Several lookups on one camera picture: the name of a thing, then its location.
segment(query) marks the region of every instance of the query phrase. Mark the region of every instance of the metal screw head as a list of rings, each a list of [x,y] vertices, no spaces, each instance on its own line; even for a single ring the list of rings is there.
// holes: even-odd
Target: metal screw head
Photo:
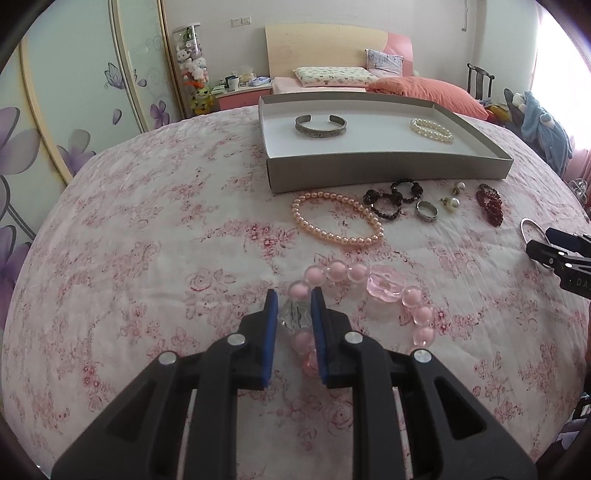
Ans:
[[[246,337],[241,333],[233,333],[228,336],[228,343],[232,346],[242,345],[246,342]]]
[[[164,352],[158,357],[158,362],[162,365],[172,365],[177,361],[177,354],[174,352]]]
[[[345,340],[349,343],[361,343],[363,341],[363,335],[359,332],[347,332],[345,333]]]
[[[429,363],[432,358],[433,355],[431,355],[429,350],[420,349],[414,352],[414,359],[421,364]]]

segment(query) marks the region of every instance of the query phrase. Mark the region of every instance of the silver bangle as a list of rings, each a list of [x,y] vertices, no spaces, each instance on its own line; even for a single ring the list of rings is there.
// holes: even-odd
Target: silver bangle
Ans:
[[[521,221],[521,223],[519,224],[519,228],[520,228],[520,230],[521,230],[521,238],[522,238],[522,239],[523,239],[523,241],[525,242],[525,245],[526,245],[526,246],[527,246],[527,239],[525,238],[525,232],[524,232],[524,230],[523,230],[523,226],[524,226],[526,223],[527,223],[527,224],[529,224],[529,225],[531,225],[532,227],[534,227],[534,228],[535,228],[537,231],[539,231],[539,232],[542,234],[542,236],[544,237],[544,240],[546,241],[546,243],[547,243],[548,245],[552,245],[552,244],[550,243],[550,240],[548,240],[548,237],[546,236],[546,232],[544,232],[544,230],[542,229],[542,227],[541,227],[540,225],[538,225],[537,223],[535,223],[535,222],[534,222],[532,219],[530,219],[530,218],[524,218],[524,219]],[[553,267],[551,267],[550,265],[544,265],[544,264],[543,264],[543,263],[541,263],[541,262],[539,262],[539,263],[540,263],[540,265],[542,265],[542,267],[544,267],[544,268],[548,268],[548,269],[551,269],[551,268],[553,268]]]
[[[330,115],[329,120],[334,124],[338,124],[340,126],[337,128],[333,128],[332,130],[318,130],[303,125],[306,122],[309,122],[310,120],[312,120],[311,115],[300,115],[298,118],[295,119],[295,129],[304,135],[308,135],[309,137],[314,138],[338,137],[339,135],[342,135],[347,131],[347,120],[336,115]]]

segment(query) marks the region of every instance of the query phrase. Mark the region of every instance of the pearl earring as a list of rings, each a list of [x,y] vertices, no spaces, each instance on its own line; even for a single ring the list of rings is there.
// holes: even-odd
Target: pearl earring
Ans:
[[[466,184],[462,181],[458,181],[454,186],[453,186],[453,190],[452,193],[454,195],[459,195],[460,192],[463,192],[464,190],[466,190]]]
[[[443,202],[443,206],[450,212],[455,212],[460,206],[460,201],[455,197],[445,197],[444,199],[441,199],[441,201]]]

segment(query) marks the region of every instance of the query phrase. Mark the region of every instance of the clear cylinder display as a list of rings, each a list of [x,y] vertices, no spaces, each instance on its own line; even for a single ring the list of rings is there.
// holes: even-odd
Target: clear cylinder display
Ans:
[[[207,61],[203,55],[199,23],[177,28],[172,33],[173,58],[177,63],[176,77],[185,104],[191,116],[210,113],[214,99],[209,90]]]

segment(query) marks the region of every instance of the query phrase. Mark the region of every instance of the nightstand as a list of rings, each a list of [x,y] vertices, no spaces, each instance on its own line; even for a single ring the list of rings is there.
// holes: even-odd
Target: nightstand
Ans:
[[[272,94],[271,82],[258,87],[238,87],[233,92],[218,93],[216,98],[220,104],[220,110],[231,110],[241,106],[258,105],[260,97],[270,94]]]

